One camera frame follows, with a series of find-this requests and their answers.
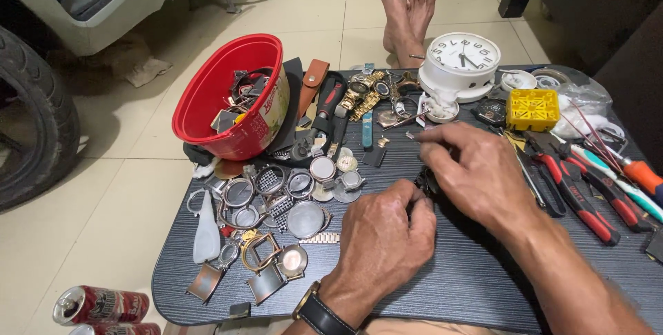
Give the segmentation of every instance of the black table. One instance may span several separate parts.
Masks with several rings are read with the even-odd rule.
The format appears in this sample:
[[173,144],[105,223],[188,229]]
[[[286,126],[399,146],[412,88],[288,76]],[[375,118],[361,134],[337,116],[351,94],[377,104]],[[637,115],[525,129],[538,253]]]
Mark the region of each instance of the black table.
[[[576,84],[582,85],[590,81],[586,75],[574,69],[563,66],[552,68],[567,73]],[[346,76],[354,73],[356,71],[344,71]],[[469,110],[473,106],[474,103],[462,105],[458,119],[485,128],[470,114]],[[375,112],[388,108],[389,103],[382,102]],[[376,123],[373,129],[374,139],[377,139],[382,128]],[[359,163],[360,173],[368,178],[368,183],[363,188],[364,194],[380,192],[398,178],[416,178],[422,165],[418,159],[419,145],[404,134],[407,130],[417,132],[421,129],[418,125],[408,125],[384,133],[391,142],[387,145],[381,168]],[[346,147],[361,161],[361,124],[350,123],[346,137]],[[633,143],[628,145],[625,154],[633,159],[643,159]],[[222,322],[228,319],[230,305],[253,302],[253,295],[245,284],[246,280],[253,276],[253,272],[244,268],[240,261],[228,270],[207,305],[202,305],[200,299],[185,294],[187,286],[200,270],[200,266],[192,260],[198,220],[187,211],[186,200],[191,192],[201,187],[201,181],[191,181],[154,268],[154,305],[165,319],[181,326]],[[589,194],[589,188],[582,190],[584,194]],[[663,267],[642,252],[650,235],[630,232],[607,203],[589,196],[588,199],[622,235],[618,246],[604,246],[573,214],[559,219],[559,222],[569,231],[594,268],[622,289],[624,295],[634,303],[639,314],[655,331],[663,331],[663,317],[660,316]],[[202,197],[197,197],[196,200],[201,202]],[[340,232],[347,205],[332,200],[326,203],[325,207],[334,214],[327,231]],[[461,215],[450,204],[436,204],[435,213],[438,217],[435,255],[409,284],[380,302],[373,314],[462,322],[528,334],[541,333],[545,321],[532,287],[502,246],[485,229]],[[264,232],[269,231],[264,226],[261,229]],[[288,233],[280,234],[275,231],[275,236],[281,247],[297,243]],[[339,253],[337,244],[302,246],[309,258],[306,276],[289,282],[260,306],[253,306],[252,316],[291,314],[311,283],[322,278],[336,265]]]

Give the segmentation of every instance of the motorcycle tire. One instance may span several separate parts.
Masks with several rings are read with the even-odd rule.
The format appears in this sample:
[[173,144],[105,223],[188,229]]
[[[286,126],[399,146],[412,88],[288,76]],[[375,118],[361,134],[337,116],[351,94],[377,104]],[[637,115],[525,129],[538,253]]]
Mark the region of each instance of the motorcycle tire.
[[[0,27],[0,78],[11,86],[35,124],[34,147],[19,168],[0,176],[0,212],[52,187],[77,163],[78,113],[71,96],[37,52]],[[12,160],[10,153],[7,160]]]

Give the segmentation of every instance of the man's right hand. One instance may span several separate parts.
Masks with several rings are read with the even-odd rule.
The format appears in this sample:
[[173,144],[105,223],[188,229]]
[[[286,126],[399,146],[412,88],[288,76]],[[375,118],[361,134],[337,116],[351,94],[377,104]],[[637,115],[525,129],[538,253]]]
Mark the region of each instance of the man's right hand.
[[[417,140],[422,160],[452,203],[496,237],[541,220],[544,213],[506,138],[466,123],[450,123],[420,133]],[[460,154],[457,162],[448,149]]]

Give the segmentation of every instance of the hand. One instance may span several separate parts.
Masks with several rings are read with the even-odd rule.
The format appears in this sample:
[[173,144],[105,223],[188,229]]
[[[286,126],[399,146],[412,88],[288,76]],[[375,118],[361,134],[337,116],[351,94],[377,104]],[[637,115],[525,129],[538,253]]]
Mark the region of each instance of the hand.
[[[441,125],[417,136],[421,158],[453,204],[502,239],[544,213],[525,184],[506,138],[466,123]],[[454,161],[449,151],[460,151]]]
[[[405,207],[411,202],[408,223]],[[343,217],[341,254],[336,268],[321,281],[320,298],[327,303],[346,297],[346,303],[358,303],[353,308],[327,305],[348,323],[360,323],[432,257],[434,239],[432,201],[410,181],[399,180],[380,194],[360,197]]]

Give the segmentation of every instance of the leather strap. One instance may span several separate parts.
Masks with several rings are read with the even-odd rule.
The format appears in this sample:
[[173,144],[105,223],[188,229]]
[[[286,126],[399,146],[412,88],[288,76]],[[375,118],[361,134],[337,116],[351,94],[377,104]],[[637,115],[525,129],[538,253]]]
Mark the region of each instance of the leather strap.
[[338,318],[317,295],[311,294],[302,308],[299,317],[320,335],[355,335],[357,331]]
[[322,81],[325,80],[327,71],[329,71],[329,63],[318,59],[311,60],[311,65],[308,67],[302,81],[297,119],[301,119],[304,113],[306,113],[306,109],[308,109],[311,101],[315,98],[316,93],[318,93],[318,88],[322,84]]

